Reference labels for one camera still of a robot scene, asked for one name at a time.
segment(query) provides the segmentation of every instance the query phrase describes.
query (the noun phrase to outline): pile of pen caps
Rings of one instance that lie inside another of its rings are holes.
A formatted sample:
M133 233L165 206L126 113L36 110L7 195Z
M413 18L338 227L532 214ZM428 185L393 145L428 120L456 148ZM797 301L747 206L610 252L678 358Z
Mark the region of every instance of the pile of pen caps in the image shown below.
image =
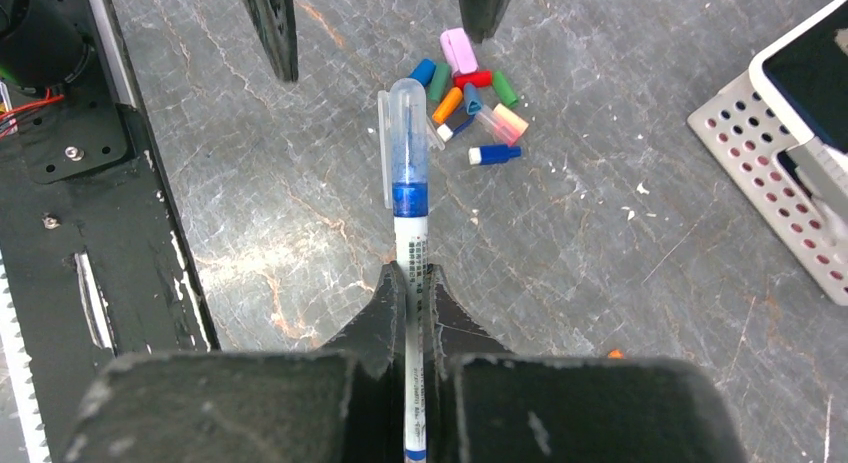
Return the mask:
M428 125L429 146L443 150L445 143L479 122L494 138L494 144L468 149L468 162L472 166L506 163L521 156L516 142L529 126L512 111L519 99L500 71L481 70L471 48L471 40L462 28L445 30L439 37L447 63L421 60L408 78L417 80L427 89L427 99L439 102ZM483 102L479 88L492 87L500 103L494 109ZM389 143L384 135L384 122L388 114L388 93L378 95L380 118L380 143L383 159L383 186L386 207L391 208L389 197Z

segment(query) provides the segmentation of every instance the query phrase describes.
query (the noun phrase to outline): black screen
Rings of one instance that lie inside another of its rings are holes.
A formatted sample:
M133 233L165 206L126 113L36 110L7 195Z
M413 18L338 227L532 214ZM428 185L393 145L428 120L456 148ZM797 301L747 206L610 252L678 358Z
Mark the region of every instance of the black screen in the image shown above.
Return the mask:
M848 152L848 3L763 64L813 133Z

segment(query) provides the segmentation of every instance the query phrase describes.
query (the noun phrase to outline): pink pen cap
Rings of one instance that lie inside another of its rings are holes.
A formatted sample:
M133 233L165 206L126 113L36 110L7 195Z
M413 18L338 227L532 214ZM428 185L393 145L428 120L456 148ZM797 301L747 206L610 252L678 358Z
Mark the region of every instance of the pink pen cap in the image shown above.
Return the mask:
M474 120L479 121L486 128L495 141L498 143L506 143L509 146L515 144L521 138L521 131L513 128L508 122L498 118L488 105L483 105L483 108L474 115Z
M439 37L442 51L454 75L465 75L477 71L477 57L471 49L471 40L462 28L452 28Z

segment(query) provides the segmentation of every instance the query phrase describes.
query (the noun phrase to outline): gray marble surface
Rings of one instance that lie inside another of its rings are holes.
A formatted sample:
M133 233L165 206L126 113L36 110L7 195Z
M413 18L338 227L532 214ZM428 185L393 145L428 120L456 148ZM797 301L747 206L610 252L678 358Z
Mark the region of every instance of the gray marble surface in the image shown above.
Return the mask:
M469 168L473 128L431 160L457 299L518 353L699 365L751 461L848 461L848 309L685 124L829 1L513 0L476 52L523 95L526 156ZM222 345L321 345L394 253L376 93L440 57L456 0L295 0L296 85L240 0L114 2Z

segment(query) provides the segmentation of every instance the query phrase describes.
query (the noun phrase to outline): red pen cap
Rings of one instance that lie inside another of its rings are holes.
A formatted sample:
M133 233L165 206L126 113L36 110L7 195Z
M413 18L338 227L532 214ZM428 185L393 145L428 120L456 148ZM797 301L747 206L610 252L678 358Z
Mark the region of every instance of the red pen cap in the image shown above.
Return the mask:
M481 70L467 75L458 75L453 77L453 85L457 88L465 88L466 83L471 83L477 88L492 86L492 72L489 70Z

